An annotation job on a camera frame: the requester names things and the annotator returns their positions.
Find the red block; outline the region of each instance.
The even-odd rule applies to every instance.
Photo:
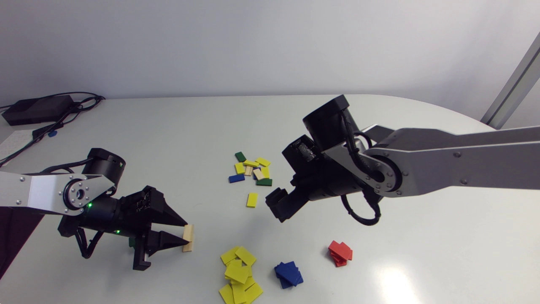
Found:
[[[330,252],[335,253],[336,255],[338,255],[342,259],[345,259],[345,260],[352,260],[353,259],[353,251],[349,248],[349,246],[347,246],[343,242],[341,242],[341,244],[339,244],[336,241],[332,241],[330,246],[328,246],[328,249],[330,250]]]
[[[336,264],[336,267],[339,266],[345,266],[347,264],[347,260],[341,258],[337,254],[330,252],[330,256],[332,256],[332,259],[334,260],[334,263]]]

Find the robotic arm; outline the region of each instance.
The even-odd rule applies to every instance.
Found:
[[[384,196],[448,186],[540,189],[540,171],[531,168],[540,155],[540,127],[466,135],[378,125],[360,131],[348,106],[341,95],[304,117],[313,139],[303,135],[282,152],[295,171],[291,184],[296,188],[290,194],[278,188],[266,197],[281,222],[307,201],[331,196],[341,196],[357,221],[373,225]],[[375,211],[373,219],[350,208],[347,194],[359,191]]]
[[[70,168],[82,166],[76,174]],[[75,236],[82,256],[88,259],[104,233],[135,239],[133,269],[145,270],[155,252],[182,246],[188,241],[167,232],[155,232],[152,223],[175,226],[187,224],[165,202],[163,193],[146,186],[142,191],[112,198],[124,172],[125,161],[104,149],[93,148],[87,159],[49,167],[40,173],[0,172],[5,191],[0,206],[24,208],[33,213],[59,214],[58,231]],[[68,173],[53,173],[64,169]],[[83,228],[96,230],[87,244]]]

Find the blue block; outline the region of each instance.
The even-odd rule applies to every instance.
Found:
[[[289,263],[280,263],[276,267],[274,267],[276,276],[278,278],[286,280],[291,285],[298,285],[303,282],[302,275],[298,271],[298,267],[294,264],[294,262]]]
[[[292,286],[292,284],[287,281],[286,279],[284,279],[282,276],[280,276],[279,274],[276,274],[276,276],[278,277],[280,283],[281,283],[281,288],[282,289],[285,289],[285,288],[289,288]],[[298,281],[298,283],[296,283],[296,285],[300,284],[300,283],[303,283],[303,278],[302,276],[300,275],[300,280]]]
[[[281,289],[289,288],[292,286],[291,283],[289,283],[287,280],[285,280],[282,277],[279,278],[279,281],[281,282]]]
[[[236,183],[236,182],[244,181],[244,180],[246,180],[246,177],[244,174],[229,176],[229,183]]]

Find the black power brick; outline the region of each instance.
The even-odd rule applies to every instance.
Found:
[[[74,105],[69,95],[24,99],[17,101],[2,116],[9,125],[56,122]]]

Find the white table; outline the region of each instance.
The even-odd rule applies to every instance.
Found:
[[[383,199],[379,224],[355,222],[339,198],[308,202],[285,223],[264,197],[292,190],[293,171],[281,151],[307,133],[302,118],[335,96],[201,97],[107,100],[59,129],[2,170],[36,172],[85,158],[92,147],[123,157],[116,197],[151,185],[195,225],[194,251],[168,249],[152,266],[131,269],[127,239],[105,235],[92,258],[75,238],[61,237],[59,216],[46,216],[0,281],[0,302],[221,303],[219,256],[242,245],[257,258],[264,289],[255,303],[537,303],[540,300],[540,191],[447,188]],[[438,128],[457,134],[489,127],[458,113],[404,98],[348,95],[359,127]],[[0,128],[7,132],[8,126]],[[234,153],[272,161],[274,186],[229,184]],[[258,206],[246,208],[250,191]],[[361,194],[357,213],[372,212]],[[181,236],[182,227],[154,226]],[[332,240],[354,250],[336,268]],[[304,283],[282,290],[273,267],[295,261]]]

